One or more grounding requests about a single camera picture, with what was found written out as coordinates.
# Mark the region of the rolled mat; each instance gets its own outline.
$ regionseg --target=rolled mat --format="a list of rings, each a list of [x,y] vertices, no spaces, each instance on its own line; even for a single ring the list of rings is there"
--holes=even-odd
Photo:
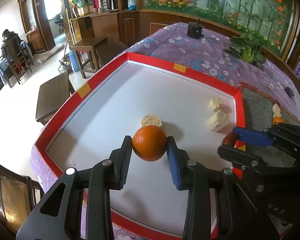
[[[56,45],[52,50],[41,54],[37,61],[42,64],[43,62],[45,62],[48,58],[50,58],[52,55],[56,54],[59,50],[63,49],[65,47],[65,45],[63,43],[59,43],[58,45]]]

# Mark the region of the black cylinder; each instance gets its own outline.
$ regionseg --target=black cylinder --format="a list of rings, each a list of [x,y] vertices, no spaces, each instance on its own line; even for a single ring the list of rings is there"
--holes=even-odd
[[[190,22],[188,25],[187,36],[192,39],[200,39],[203,37],[203,34],[201,34],[202,29],[203,25],[199,23]]]

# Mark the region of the fish tank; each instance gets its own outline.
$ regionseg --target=fish tank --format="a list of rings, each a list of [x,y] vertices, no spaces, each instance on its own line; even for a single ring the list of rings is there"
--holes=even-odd
[[[294,0],[142,0],[144,9],[202,17],[240,33],[249,32],[281,56],[290,31]]]

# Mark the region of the screw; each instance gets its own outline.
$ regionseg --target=screw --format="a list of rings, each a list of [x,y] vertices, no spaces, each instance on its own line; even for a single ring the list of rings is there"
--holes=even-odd
[[[66,174],[68,174],[68,175],[72,175],[74,173],[75,173],[75,169],[74,168],[69,168],[69,169],[66,170]]]
[[[103,160],[102,165],[103,165],[103,166],[109,166],[111,163],[112,163],[111,160],[106,159],[106,160]]]
[[[223,170],[223,172],[224,172],[226,175],[231,175],[231,174],[232,174],[232,170],[229,169],[229,168],[225,168],[225,169]]]
[[[257,160],[254,160],[251,162],[251,166],[258,166],[259,162]]]
[[[187,163],[188,163],[189,166],[196,166],[197,165],[197,162],[195,160],[188,160]]]
[[[265,185],[260,184],[256,187],[256,192],[262,192],[265,190]]]

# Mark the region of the wooden stool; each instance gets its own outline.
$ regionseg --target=wooden stool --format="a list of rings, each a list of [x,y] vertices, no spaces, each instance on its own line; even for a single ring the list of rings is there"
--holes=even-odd
[[[95,50],[97,47],[100,47],[101,45],[107,44],[107,38],[84,38],[83,40],[79,41],[77,44],[74,44],[72,46],[72,50],[76,55],[76,59],[79,65],[79,69],[81,72],[81,75],[83,78],[87,78],[85,75],[85,72],[87,73],[95,73],[96,67],[99,70],[100,66],[97,61],[97,56],[95,53]],[[86,51],[88,54],[88,60],[82,64],[80,52],[79,51]],[[91,62],[91,68],[92,69],[84,69],[84,66],[87,65],[89,62]]]
[[[121,41],[108,43],[105,46],[98,47],[97,54],[100,59],[101,66],[103,67],[127,48],[128,47]]]

